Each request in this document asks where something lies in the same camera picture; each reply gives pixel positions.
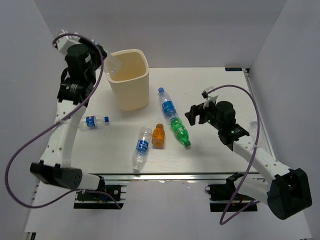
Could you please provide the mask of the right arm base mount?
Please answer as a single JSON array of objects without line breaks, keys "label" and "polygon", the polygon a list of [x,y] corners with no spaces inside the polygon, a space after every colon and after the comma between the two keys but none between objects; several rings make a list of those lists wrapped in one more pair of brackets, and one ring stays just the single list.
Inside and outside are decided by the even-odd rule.
[{"label": "right arm base mount", "polygon": [[[223,213],[227,203],[232,197],[236,187],[233,185],[235,180],[238,180],[243,176],[242,173],[236,172],[233,175],[230,174],[206,174],[207,186],[204,188],[204,192],[209,196],[209,208],[211,213]],[[240,193],[237,193],[232,200],[228,213],[236,213],[241,210],[251,201],[256,200]]]}]

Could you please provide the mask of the crushed clear blue-label bottle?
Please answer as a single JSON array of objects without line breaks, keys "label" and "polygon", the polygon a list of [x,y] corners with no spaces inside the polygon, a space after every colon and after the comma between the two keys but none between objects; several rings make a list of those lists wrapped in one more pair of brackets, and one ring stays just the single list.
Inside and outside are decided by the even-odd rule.
[{"label": "crushed clear blue-label bottle", "polygon": [[138,135],[135,150],[132,154],[132,170],[139,172],[147,162],[148,148],[152,138],[152,129],[143,126]]}]

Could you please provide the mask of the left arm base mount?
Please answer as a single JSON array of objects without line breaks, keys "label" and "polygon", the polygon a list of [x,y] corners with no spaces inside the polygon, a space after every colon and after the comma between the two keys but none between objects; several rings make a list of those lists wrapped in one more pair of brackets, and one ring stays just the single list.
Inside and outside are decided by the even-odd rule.
[{"label": "left arm base mount", "polygon": [[89,193],[77,191],[74,200],[74,209],[85,210],[120,210],[125,202],[127,186],[122,184],[107,184],[104,191],[109,194]]}]

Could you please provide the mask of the green plastic bottle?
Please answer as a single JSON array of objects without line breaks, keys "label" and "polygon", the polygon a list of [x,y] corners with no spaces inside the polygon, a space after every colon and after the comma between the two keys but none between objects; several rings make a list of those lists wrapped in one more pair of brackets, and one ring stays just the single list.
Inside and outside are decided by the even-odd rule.
[{"label": "green plastic bottle", "polygon": [[175,134],[176,139],[183,144],[186,148],[191,146],[189,139],[189,132],[185,128],[182,120],[178,117],[170,121],[170,126]]}]

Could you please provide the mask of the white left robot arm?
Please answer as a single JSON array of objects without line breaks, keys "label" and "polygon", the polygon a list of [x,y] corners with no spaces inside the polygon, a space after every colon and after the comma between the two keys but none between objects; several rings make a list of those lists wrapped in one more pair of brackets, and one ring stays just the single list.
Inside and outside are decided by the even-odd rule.
[{"label": "white left robot arm", "polygon": [[85,189],[99,200],[105,196],[103,178],[71,167],[73,145],[79,123],[86,111],[81,105],[96,83],[96,70],[101,66],[97,50],[86,44],[75,44],[67,49],[67,68],[61,74],[57,94],[56,126],[38,163],[30,172],[41,182],[70,190]]}]

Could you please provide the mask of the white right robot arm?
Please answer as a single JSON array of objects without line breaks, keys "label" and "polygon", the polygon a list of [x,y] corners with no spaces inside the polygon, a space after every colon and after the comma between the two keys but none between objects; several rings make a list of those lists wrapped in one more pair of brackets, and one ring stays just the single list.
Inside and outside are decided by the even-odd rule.
[{"label": "white right robot arm", "polygon": [[235,173],[226,179],[226,195],[236,200],[248,196],[268,205],[280,220],[309,208],[312,196],[308,176],[301,168],[292,169],[263,148],[258,147],[249,132],[236,123],[236,111],[228,101],[192,105],[185,113],[190,125],[208,123],[218,131],[220,141],[241,156],[264,178],[263,181]]}]

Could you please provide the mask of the clear green-label water bottle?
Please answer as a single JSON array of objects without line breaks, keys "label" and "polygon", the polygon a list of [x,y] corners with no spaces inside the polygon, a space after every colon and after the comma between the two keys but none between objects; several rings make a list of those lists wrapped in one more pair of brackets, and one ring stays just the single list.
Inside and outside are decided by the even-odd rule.
[{"label": "clear green-label water bottle", "polygon": [[103,71],[113,77],[121,68],[121,62],[112,54],[108,53],[103,61]]}]

